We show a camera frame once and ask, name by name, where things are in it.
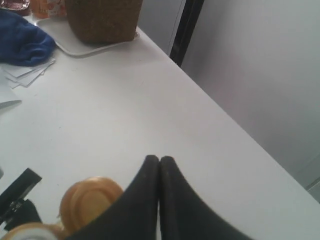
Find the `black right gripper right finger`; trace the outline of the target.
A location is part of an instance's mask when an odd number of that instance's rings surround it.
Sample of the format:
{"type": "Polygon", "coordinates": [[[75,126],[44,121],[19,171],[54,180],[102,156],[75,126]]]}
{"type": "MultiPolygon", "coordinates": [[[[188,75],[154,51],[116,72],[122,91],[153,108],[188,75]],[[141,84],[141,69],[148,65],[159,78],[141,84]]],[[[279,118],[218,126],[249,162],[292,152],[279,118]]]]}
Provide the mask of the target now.
{"type": "Polygon", "coordinates": [[[193,190],[174,158],[160,160],[159,215],[163,240],[249,240],[193,190]]]}

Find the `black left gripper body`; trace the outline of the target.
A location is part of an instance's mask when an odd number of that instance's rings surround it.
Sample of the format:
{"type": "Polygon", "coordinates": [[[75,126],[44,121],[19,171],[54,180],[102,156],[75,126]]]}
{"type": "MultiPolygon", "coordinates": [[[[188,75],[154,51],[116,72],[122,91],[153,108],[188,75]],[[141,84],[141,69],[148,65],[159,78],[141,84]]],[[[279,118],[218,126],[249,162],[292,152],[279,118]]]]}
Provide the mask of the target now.
{"type": "Polygon", "coordinates": [[[41,223],[36,206],[29,199],[20,199],[0,207],[0,224],[6,231],[29,223],[41,223]]]}

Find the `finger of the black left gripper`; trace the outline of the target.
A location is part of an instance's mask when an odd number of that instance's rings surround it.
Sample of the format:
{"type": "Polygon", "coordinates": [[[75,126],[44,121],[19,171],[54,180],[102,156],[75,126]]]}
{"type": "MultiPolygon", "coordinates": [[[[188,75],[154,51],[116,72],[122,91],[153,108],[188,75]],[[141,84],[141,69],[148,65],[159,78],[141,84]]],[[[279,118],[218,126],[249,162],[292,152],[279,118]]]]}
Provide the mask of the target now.
{"type": "Polygon", "coordinates": [[[0,206],[18,200],[28,200],[26,196],[42,180],[42,177],[27,168],[1,195],[0,206]]]}

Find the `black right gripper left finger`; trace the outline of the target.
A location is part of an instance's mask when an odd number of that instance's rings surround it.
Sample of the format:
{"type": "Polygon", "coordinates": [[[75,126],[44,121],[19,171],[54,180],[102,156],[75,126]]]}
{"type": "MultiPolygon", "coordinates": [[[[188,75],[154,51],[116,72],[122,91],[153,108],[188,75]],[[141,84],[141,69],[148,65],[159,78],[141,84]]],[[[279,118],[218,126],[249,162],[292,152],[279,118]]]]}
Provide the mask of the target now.
{"type": "Polygon", "coordinates": [[[97,219],[68,240],[155,240],[160,161],[147,155],[124,193],[97,219]]]}

